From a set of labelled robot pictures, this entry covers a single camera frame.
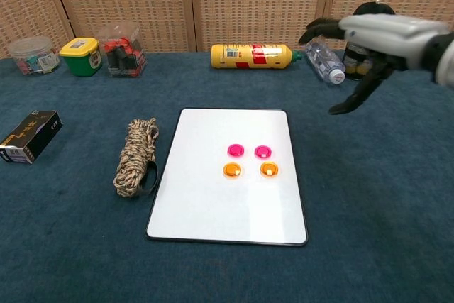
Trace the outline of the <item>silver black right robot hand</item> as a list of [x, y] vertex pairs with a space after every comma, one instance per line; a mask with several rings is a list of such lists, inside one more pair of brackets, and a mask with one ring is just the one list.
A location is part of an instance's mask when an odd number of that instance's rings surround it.
[[453, 88], [453, 31], [447, 23], [384, 13], [317, 18], [307, 25], [299, 43], [319, 36], [364, 48], [372, 61], [354, 92], [329, 109], [331, 115], [356, 110], [395, 70], [426, 70], [433, 82]]

